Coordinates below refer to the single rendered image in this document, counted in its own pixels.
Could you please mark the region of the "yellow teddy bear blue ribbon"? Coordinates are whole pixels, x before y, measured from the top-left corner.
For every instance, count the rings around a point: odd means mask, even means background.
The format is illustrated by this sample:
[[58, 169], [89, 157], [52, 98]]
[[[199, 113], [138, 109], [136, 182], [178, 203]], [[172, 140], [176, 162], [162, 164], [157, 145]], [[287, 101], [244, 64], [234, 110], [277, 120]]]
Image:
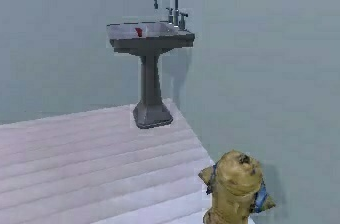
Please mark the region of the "yellow teddy bear blue ribbon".
[[250, 215], [276, 206], [267, 192], [260, 162], [237, 150], [202, 169], [199, 178], [212, 196], [203, 224], [250, 224]]

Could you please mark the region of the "grey sink tap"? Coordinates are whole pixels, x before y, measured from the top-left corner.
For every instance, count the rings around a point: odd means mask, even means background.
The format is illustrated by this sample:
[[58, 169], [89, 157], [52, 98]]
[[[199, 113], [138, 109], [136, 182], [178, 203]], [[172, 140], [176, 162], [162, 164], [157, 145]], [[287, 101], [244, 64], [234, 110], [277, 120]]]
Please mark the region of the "grey sink tap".
[[172, 26], [179, 31], [186, 31], [186, 22], [185, 18], [189, 16], [186, 12], [181, 12], [179, 9], [179, 0], [173, 0], [174, 7], [167, 7], [168, 11], [167, 20], [164, 21], [164, 24]]

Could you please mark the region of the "grey pedestal sink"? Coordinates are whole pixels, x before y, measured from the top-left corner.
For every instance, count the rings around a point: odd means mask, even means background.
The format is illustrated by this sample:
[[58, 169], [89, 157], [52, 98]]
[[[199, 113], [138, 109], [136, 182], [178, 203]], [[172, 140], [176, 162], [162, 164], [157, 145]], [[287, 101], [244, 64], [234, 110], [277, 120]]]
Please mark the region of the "grey pedestal sink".
[[[137, 36], [135, 28], [143, 30], [142, 37]], [[136, 126], [149, 129], [170, 124], [173, 116], [162, 100], [158, 60], [173, 49], [192, 47], [195, 34], [163, 21], [108, 24], [106, 32], [116, 53], [137, 56], [141, 61], [141, 97], [133, 110]]]

